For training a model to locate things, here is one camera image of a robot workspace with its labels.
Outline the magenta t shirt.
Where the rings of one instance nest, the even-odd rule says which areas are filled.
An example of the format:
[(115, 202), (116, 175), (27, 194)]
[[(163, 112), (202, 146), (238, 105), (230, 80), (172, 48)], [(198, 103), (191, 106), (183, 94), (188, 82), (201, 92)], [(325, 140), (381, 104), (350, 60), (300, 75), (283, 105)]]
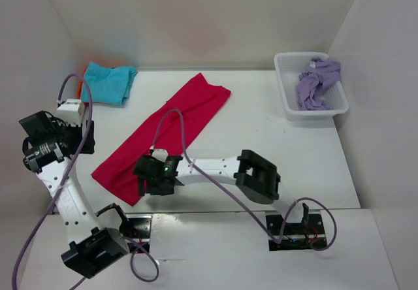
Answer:
[(141, 199), (138, 177), (133, 174), (139, 157), (148, 155), (151, 146), (164, 149), (169, 155), (183, 153), (180, 117), (174, 110), (182, 113), (185, 145), (189, 146), (230, 96), (229, 89), (209, 84), (201, 73), (195, 75), (105, 159), (91, 177), (111, 194), (134, 206)]

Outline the orange t shirt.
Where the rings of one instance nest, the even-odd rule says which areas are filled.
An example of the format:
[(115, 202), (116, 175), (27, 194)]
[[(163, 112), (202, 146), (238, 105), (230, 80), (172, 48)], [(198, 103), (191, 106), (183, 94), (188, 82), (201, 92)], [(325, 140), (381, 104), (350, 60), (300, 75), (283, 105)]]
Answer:
[[(82, 76), (84, 76), (86, 70), (87, 70), (87, 67), (85, 67), (84, 70), (82, 71), (82, 74), (81, 74)], [(83, 82), (82, 81), (79, 81), (78, 87), (77, 87), (77, 90), (76, 90), (76, 98), (77, 99), (81, 99), (82, 87), (83, 87)]]

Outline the cyan t shirt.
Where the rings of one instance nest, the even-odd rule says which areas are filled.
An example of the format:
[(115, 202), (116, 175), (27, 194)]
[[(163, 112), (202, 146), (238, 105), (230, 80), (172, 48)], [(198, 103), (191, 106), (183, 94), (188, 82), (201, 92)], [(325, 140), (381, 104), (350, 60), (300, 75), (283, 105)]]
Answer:
[(123, 106), (129, 98), (137, 72), (133, 66), (107, 68), (90, 62), (85, 70), (84, 80), (91, 92), (91, 101)]

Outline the lavender t shirt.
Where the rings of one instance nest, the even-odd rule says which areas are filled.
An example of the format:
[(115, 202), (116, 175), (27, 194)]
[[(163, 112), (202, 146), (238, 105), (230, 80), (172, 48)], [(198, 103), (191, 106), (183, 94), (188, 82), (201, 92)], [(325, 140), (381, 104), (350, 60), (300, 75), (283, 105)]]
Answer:
[(339, 62), (332, 58), (313, 57), (305, 72), (298, 76), (295, 86), (297, 106), (301, 111), (333, 110), (321, 97), (340, 81)]

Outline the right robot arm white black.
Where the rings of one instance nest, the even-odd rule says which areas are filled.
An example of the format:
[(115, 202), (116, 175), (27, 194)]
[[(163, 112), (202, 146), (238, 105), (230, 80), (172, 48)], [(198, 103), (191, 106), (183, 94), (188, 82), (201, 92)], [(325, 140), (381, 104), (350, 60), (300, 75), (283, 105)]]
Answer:
[(251, 202), (273, 207), (293, 233), (301, 233), (310, 222), (309, 208), (280, 184), (276, 165), (251, 150), (222, 159), (192, 159), (152, 150), (138, 159), (133, 174), (138, 178), (141, 197), (172, 195), (177, 186), (215, 180), (221, 185), (236, 186)]

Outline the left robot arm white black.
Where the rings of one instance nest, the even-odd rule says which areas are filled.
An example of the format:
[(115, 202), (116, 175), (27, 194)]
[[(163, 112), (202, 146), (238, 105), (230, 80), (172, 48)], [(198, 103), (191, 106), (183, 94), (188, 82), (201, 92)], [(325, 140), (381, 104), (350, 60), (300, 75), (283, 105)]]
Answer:
[(80, 154), (94, 153), (94, 122), (71, 126), (40, 111), (19, 123), (27, 134), (23, 164), (46, 186), (65, 224), (69, 250), (61, 255), (63, 264), (91, 279), (128, 254), (122, 237), (130, 229), (130, 221), (121, 215), (103, 223), (78, 183), (75, 161)]

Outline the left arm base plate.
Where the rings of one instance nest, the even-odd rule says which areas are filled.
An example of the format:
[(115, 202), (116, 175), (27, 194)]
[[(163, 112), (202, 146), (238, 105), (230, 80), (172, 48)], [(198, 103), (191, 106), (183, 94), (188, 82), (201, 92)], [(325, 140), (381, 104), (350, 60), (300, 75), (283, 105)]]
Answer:
[(152, 215), (128, 214), (129, 225), (123, 230), (123, 235), (138, 242), (146, 250), (150, 250), (150, 236), (152, 227)]

